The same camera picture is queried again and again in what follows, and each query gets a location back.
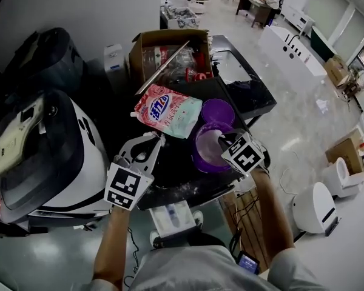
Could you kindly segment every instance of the wooden desk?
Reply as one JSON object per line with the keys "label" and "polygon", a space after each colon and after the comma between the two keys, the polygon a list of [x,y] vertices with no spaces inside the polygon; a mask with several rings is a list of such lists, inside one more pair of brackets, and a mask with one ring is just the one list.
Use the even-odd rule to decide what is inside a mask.
{"label": "wooden desk", "polygon": [[238,11],[240,10],[249,11],[252,6],[255,9],[255,11],[253,12],[255,14],[255,18],[252,22],[251,27],[253,27],[256,22],[264,24],[267,21],[268,16],[271,12],[271,7],[264,2],[260,2],[258,0],[240,0],[240,2],[238,3],[236,15],[238,15]]}

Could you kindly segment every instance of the black faucet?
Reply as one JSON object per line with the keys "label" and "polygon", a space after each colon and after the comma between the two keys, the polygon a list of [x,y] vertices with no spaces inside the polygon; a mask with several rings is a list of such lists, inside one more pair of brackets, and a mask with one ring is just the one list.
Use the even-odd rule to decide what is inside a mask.
{"label": "black faucet", "polygon": [[291,38],[291,40],[290,40],[290,42],[289,42],[288,46],[290,46],[290,45],[291,45],[292,40],[293,40],[296,36],[298,37],[298,40],[301,40],[299,35],[295,35],[295,36],[293,36],[293,37]]}

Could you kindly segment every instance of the purple container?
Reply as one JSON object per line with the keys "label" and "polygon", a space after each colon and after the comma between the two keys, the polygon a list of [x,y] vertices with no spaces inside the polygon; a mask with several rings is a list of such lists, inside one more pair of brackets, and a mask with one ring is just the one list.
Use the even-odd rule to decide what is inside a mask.
{"label": "purple container", "polygon": [[212,164],[208,163],[201,157],[201,155],[199,154],[199,152],[197,150],[197,139],[204,133],[208,132],[209,130],[215,130],[215,129],[221,130],[223,133],[226,133],[226,132],[230,132],[233,128],[222,122],[212,122],[212,123],[205,124],[198,130],[198,132],[194,138],[192,157],[193,157],[194,165],[201,172],[216,173],[216,172],[223,172],[223,171],[231,168],[229,165],[216,166],[216,165],[212,165]]}
{"label": "purple container", "polygon": [[222,99],[207,100],[201,110],[205,122],[222,122],[232,125],[235,121],[235,112],[230,104]]}

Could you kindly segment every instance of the white bathtub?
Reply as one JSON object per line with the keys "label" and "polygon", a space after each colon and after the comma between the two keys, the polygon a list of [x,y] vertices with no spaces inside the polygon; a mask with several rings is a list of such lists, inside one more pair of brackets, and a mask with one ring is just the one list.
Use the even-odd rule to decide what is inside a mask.
{"label": "white bathtub", "polygon": [[298,38],[288,46],[293,36],[285,28],[266,26],[259,46],[275,61],[297,93],[309,92],[326,78],[327,73]]}

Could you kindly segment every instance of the laundry detergent refill pouch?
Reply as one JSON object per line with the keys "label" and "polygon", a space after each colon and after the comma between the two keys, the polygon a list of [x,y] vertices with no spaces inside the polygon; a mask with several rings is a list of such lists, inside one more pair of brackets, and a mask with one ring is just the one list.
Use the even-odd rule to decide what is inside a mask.
{"label": "laundry detergent refill pouch", "polygon": [[201,108],[199,99],[152,84],[131,115],[170,136],[187,138],[197,123]]}

